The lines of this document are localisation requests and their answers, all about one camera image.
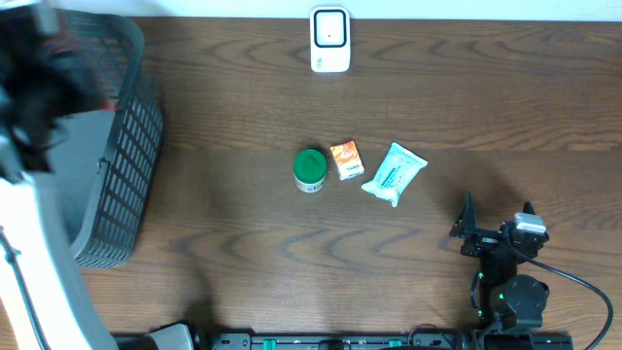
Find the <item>small orange box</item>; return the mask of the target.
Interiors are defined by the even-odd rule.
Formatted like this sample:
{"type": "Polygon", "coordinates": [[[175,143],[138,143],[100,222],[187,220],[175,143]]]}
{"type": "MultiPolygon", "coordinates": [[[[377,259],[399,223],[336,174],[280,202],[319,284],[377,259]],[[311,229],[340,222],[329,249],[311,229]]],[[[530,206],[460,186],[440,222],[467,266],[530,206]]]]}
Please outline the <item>small orange box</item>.
{"type": "Polygon", "coordinates": [[[364,174],[363,161],[354,140],[331,146],[330,151],[341,181],[364,174]]]}

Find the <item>light blue wipes pack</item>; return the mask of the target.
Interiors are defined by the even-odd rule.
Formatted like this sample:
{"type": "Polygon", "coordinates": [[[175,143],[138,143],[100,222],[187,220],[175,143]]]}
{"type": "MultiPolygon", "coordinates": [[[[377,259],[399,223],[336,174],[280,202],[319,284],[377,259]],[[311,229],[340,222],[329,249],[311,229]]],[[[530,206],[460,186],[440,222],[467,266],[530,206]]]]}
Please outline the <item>light blue wipes pack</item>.
{"type": "Polygon", "coordinates": [[[373,179],[362,184],[362,190],[397,207],[402,193],[427,165],[424,158],[393,142],[373,179]]]}

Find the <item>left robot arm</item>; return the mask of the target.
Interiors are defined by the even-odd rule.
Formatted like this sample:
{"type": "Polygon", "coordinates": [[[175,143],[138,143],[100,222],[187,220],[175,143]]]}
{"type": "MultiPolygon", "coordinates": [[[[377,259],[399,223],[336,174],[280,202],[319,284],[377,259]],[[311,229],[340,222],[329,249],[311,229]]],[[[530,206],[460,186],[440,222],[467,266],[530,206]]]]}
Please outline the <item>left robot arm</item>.
{"type": "Polygon", "coordinates": [[[131,257],[163,144],[134,21],[1,5],[1,299],[22,349],[191,349],[174,323],[115,335],[81,271],[131,257]]]}

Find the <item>green lid jar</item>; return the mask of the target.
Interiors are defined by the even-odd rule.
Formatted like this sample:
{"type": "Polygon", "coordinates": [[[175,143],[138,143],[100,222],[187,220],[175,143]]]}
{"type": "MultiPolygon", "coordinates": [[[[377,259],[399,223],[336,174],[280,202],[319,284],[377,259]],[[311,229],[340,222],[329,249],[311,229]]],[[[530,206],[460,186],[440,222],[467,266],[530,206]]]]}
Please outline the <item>green lid jar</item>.
{"type": "Polygon", "coordinates": [[[313,149],[299,152],[294,158],[294,181],[304,193],[316,193],[321,190],[328,174],[325,156],[313,149]]]}

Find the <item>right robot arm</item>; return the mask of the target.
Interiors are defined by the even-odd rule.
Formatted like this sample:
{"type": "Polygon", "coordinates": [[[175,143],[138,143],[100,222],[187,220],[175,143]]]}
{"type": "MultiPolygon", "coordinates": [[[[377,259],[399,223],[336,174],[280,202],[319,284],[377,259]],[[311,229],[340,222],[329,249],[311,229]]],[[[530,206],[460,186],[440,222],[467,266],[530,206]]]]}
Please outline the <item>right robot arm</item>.
{"type": "Polygon", "coordinates": [[[543,219],[527,202],[512,220],[496,229],[476,224],[473,196],[466,195],[450,235],[463,240],[461,254],[479,260],[470,288],[470,301],[481,325],[491,332],[529,332],[542,326],[549,288],[518,265],[537,257],[549,240],[543,219]]]}

